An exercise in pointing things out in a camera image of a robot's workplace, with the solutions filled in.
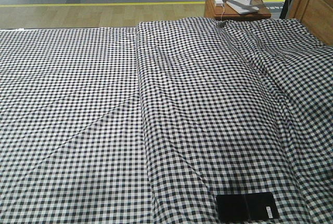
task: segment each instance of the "wooden floor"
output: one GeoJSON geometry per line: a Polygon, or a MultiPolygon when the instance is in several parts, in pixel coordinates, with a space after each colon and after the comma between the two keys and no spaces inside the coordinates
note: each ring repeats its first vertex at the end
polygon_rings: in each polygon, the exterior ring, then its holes
{"type": "Polygon", "coordinates": [[[134,27],[203,16],[202,4],[0,7],[0,29],[134,27]]]}

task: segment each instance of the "white lamp base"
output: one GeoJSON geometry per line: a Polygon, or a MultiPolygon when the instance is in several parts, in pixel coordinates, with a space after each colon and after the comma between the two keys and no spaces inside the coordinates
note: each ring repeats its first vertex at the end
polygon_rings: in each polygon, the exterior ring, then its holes
{"type": "Polygon", "coordinates": [[[248,0],[230,0],[227,1],[227,4],[240,15],[259,11],[259,7],[248,5],[248,0]]]}

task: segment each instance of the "power adapter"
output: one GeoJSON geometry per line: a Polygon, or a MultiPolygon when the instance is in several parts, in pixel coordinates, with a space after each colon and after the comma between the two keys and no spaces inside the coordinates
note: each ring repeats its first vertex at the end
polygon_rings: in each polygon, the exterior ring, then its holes
{"type": "Polygon", "coordinates": [[[215,7],[224,7],[224,0],[214,0],[215,7]]]}

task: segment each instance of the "bed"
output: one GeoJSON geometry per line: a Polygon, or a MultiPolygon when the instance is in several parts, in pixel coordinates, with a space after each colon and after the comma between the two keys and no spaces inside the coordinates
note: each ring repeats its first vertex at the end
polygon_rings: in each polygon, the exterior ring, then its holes
{"type": "Polygon", "coordinates": [[[304,18],[0,31],[0,222],[221,223],[217,195],[271,192],[250,223],[333,223],[333,48],[304,18]]]}

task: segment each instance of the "wooden nightstand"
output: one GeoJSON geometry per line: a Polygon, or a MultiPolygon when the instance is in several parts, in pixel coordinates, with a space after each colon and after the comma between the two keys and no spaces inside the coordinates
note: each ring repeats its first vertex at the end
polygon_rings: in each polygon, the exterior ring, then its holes
{"type": "Polygon", "coordinates": [[[252,2],[258,5],[260,10],[255,13],[240,15],[238,12],[234,11],[227,4],[224,4],[224,13],[222,7],[215,7],[214,0],[206,0],[204,6],[204,16],[207,18],[213,18],[216,20],[238,20],[238,21],[252,21],[252,20],[262,20],[269,19],[271,17],[270,11],[265,7],[262,0],[253,0],[252,2]]]}

